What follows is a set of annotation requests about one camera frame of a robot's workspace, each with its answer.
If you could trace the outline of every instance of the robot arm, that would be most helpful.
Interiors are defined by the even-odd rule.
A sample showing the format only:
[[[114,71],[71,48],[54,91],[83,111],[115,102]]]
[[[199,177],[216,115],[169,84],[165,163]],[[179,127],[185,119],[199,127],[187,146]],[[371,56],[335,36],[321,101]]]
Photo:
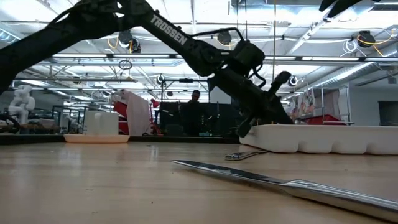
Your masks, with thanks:
[[[265,58],[264,52],[248,40],[244,40],[237,28],[189,35],[163,18],[145,0],[81,0],[54,19],[46,28],[0,50],[0,71],[4,74],[0,93],[6,90],[18,74],[52,55],[86,39],[98,39],[114,32],[122,32],[141,26],[163,43],[178,52],[190,68],[208,79],[210,91],[219,87],[237,99],[246,120],[238,129],[244,137],[256,118],[271,119],[280,124],[293,124],[284,111],[276,91],[291,74],[282,72],[268,91],[248,79],[249,72],[258,75],[258,67]],[[210,35],[235,30],[240,41],[234,50],[220,50],[198,35]]]

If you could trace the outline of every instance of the table surface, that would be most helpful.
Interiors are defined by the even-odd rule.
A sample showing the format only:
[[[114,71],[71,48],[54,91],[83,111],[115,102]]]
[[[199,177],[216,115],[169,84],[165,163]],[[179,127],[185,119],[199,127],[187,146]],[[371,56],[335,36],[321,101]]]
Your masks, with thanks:
[[[2,223],[384,223],[192,172],[186,159],[280,179],[305,179],[398,200],[397,157],[262,154],[234,144],[130,142],[0,146]]]

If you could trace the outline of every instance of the person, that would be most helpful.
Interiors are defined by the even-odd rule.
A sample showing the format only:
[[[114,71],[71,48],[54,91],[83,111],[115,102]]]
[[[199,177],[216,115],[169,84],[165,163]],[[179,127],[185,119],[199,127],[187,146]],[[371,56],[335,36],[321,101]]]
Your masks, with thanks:
[[[204,107],[199,104],[199,97],[199,90],[194,90],[191,100],[181,108],[184,132],[189,136],[199,136],[202,116],[208,116]]]

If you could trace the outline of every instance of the ceiling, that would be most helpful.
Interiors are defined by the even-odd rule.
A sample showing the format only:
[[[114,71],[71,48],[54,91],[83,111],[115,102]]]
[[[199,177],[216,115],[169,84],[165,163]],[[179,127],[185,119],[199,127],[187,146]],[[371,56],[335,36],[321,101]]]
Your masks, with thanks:
[[[77,0],[1,0],[0,34],[2,30],[6,30],[8,34],[12,34],[17,39],[24,38],[43,29],[52,19],[72,7],[76,2]],[[240,0],[241,3],[238,5],[233,3],[234,1],[231,3],[229,0],[147,0],[147,2],[154,9],[158,9],[160,14],[166,19],[173,22],[176,26],[181,26],[182,30],[188,34],[226,27],[237,27],[243,33],[243,36],[247,36],[266,55],[309,57],[367,57],[370,55],[372,57],[381,57],[374,47],[356,47],[355,44],[349,42],[352,37],[355,39],[361,30],[370,31],[378,42],[388,40],[377,44],[377,49],[380,50],[396,44],[398,41],[394,35],[395,29],[398,28],[397,11],[374,11],[372,10],[374,6],[372,1],[364,1],[327,23],[322,22],[326,12],[318,11],[318,6],[321,3],[319,0],[299,1],[300,4],[297,4],[298,1],[296,0],[283,1],[282,4],[276,5],[276,16],[274,16],[273,1],[269,1],[272,2],[270,4],[259,0],[246,0],[246,7],[244,7],[245,0]],[[389,4],[395,2],[397,4],[398,1],[382,2]],[[274,18],[277,20],[276,26],[274,26]],[[131,33],[140,42],[142,54],[178,53],[141,27],[131,29]],[[236,38],[236,34],[231,33],[231,35],[233,39]],[[129,53],[128,48],[122,47],[121,44],[115,46],[117,36],[118,34],[113,34],[98,40],[84,40],[63,50],[61,53],[80,54],[73,56],[73,58],[87,63],[100,62],[101,59],[87,58],[83,54]],[[210,36],[204,36],[200,40],[208,42],[219,49],[228,50],[234,47],[221,45]],[[1,41],[0,35],[0,48],[7,45],[6,41]],[[62,61],[62,58],[54,57],[54,59]],[[50,77],[53,80],[51,82],[36,81],[30,82],[30,84],[37,88],[59,88],[60,90],[54,91],[54,94],[59,97],[74,98],[73,96],[85,96],[86,100],[106,100],[106,95],[103,95],[98,90],[114,88],[132,89],[137,94],[148,99],[153,97],[160,98],[160,85],[156,82],[160,74],[170,79],[206,79],[195,74],[182,59],[137,59],[134,61],[139,63],[140,66],[133,66],[129,70],[119,69],[118,62],[120,60],[114,60],[113,64],[104,65],[104,63],[98,63],[91,66],[78,66],[76,63],[49,66],[48,63],[45,64],[43,62],[19,74],[18,77],[25,78],[25,80]],[[267,80],[267,85],[264,87],[266,90],[270,87],[272,77],[286,70],[295,75],[299,82],[295,87],[284,85],[280,90],[300,91],[345,66],[347,65],[344,63],[330,63],[330,61],[319,61],[311,64],[279,62],[277,65],[264,65],[259,74]],[[358,79],[352,81],[352,83],[355,85],[360,81],[369,80],[378,75],[380,73],[370,77],[364,76],[362,80]],[[57,80],[73,77],[81,77],[87,81],[76,84],[71,81]],[[128,77],[136,79],[138,82],[129,82],[126,80]],[[261,81],[255,79],[254,82],[260,84]],[[200,84],[198,82],[175,82],[167,89],[168,91],[174,90],[173,96],[165,95],[164,98],[169,100],[187,100],[190,98],[190,94],[185,91],[190,92],[195,89],[201,90],[201,98],[203,100],[208,98],[206,82],[201,82]]]

